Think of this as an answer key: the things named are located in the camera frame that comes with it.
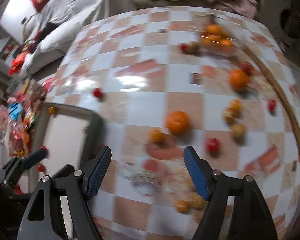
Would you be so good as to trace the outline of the red tomato in tray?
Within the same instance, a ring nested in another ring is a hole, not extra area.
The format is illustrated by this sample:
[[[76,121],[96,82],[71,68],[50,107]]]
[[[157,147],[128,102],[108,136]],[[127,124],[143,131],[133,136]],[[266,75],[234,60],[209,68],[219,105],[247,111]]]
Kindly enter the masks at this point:
[[[45,173],[46,172],[46,168],[43,164],[38,164],[37,165],[37,170],[39,173]]]

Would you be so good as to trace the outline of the snack packet pile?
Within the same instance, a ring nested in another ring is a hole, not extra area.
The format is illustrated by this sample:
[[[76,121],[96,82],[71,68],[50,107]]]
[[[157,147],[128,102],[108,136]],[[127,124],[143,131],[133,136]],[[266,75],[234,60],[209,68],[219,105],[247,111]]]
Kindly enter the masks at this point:
[[[3,144],[10,157],[30,155],[32,139],[40,109],[47,95],[47,89],[23,73],[28,51],[21,52],[11,63],[8,76],[22,85],[16,94],[11,94],[5,105],[0,105],[0,132],[4,133]]]

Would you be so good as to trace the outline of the white tray green rim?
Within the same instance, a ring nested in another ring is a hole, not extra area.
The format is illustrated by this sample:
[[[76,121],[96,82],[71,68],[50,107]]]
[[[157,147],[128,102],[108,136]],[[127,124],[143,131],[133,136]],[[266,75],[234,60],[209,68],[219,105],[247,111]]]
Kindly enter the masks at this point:
[[[51,106],[57,108],[56,115],[48,113]],[[77,170],[96,157],[103,145],[104,130],[104,120],[94,111],[45,102],[36,123],[32,151],[42,146],[48,149],[42,161],[47,175],[53,176],[66,164]]]

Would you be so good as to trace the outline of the yellow tomato in tray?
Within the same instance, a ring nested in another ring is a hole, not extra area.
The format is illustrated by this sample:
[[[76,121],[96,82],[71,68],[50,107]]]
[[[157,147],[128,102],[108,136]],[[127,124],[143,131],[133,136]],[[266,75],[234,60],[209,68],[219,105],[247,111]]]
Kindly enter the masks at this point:
[[[56,107],[53,107],[53,106],[49,107],[48,113],[49,113],[50,115],[56,115],[56,114],[57,114],[57,108],[56,108]]]

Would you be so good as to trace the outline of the brown longan fruit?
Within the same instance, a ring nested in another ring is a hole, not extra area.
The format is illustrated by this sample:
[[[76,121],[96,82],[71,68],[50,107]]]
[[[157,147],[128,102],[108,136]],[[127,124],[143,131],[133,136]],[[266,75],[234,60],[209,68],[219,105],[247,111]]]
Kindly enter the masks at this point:
[[[242,140],[245,137],[246,128],[243,124],[233,124],[231,126],[232,136],[235,140]]]

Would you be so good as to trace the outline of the small red tomato far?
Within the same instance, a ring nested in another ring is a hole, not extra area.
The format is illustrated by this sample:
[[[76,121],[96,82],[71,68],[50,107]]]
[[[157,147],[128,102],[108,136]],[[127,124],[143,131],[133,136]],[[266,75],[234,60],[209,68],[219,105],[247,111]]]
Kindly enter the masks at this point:
[[[102,99],[103,98],[103,92],[101,88],[95,88],[93,90],[93,96],[97,99]]]

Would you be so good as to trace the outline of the red cherry tomato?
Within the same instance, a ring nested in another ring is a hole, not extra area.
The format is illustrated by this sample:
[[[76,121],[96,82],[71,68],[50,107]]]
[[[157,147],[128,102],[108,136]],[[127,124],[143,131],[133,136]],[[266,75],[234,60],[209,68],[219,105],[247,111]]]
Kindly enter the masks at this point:
[[[268,100],[268,111],[274,113],[276,109],[276,101],[274,99]]]

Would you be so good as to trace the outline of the long wooden stick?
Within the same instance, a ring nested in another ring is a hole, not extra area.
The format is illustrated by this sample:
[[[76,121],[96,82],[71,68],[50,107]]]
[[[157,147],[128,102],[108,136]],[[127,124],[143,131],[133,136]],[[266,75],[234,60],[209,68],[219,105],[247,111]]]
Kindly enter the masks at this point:
[[[297,121],[297,118],[294,114],[294,111],[291,107],[291,105],[288,102],[288,99],[282,89],[282,87],[279,85],[271,71],[266,67],[266,65],[255,55],[255,53],[246,45],[242,45],[242,50],[256,63],[256,65],[260,68],[261,72],[267,79],[267,81],[270,83],[270,85],[275,90],[279,100],[282,103],[282,106],[287,112],[287,115],[289,117],[291,127],[295,136],[296,145],[298,148],[298,155],[299,155],[299,162],[300,162],[300,126]]]

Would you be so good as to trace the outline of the grey sofa cover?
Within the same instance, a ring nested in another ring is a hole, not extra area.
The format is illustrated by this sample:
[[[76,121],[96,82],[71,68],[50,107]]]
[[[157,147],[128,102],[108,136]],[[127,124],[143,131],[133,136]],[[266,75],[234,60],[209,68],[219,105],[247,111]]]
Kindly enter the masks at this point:
[[[133,10],[132,0],[50,0],[26,21],[24,33],[30,41],[49,23],[57,27],[26,55],[19,76],[28,77],[63,57],[84,26]]]

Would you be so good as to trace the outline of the large orange mandarin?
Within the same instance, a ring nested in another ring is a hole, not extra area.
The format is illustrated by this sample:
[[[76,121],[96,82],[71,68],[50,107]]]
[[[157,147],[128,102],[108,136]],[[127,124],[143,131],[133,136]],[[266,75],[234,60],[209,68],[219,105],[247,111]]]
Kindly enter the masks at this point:
[[[245,91],[249,82],[250,77],[241,69],[235,69],[229,73],[229,83],[238,92]]]

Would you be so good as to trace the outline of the red tomato near bowl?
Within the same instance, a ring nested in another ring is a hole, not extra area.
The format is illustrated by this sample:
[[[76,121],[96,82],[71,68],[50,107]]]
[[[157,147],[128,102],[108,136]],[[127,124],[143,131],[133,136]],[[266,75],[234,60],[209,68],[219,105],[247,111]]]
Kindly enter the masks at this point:
[[[253,68],[253,66],[249,62],[247,62],[247,61],[241,61],[239,63],[239,67],[240,67],[240,69],[243,72],[245,72],[245,74],[247,74],[249,76],[251,76],[253,74],[254,68]]]

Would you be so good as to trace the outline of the mandarins in bowl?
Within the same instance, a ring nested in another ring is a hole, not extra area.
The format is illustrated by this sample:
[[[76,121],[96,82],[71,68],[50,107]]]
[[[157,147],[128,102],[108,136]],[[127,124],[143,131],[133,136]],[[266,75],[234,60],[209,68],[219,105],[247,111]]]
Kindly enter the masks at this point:
[[[218,24],[208,24],[205,26],[200,35],[200,41],[207,48],[231,48],[234,46],[230,34]]]

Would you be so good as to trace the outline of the clear glass bowl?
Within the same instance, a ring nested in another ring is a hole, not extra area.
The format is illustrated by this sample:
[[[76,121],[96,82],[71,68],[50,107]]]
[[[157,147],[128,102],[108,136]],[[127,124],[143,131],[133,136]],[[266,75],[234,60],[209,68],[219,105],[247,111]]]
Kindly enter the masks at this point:
[[[239,24],[207,14],[198,16],[196,27],[204,51],[224,57],[232,57],[238,52]]]

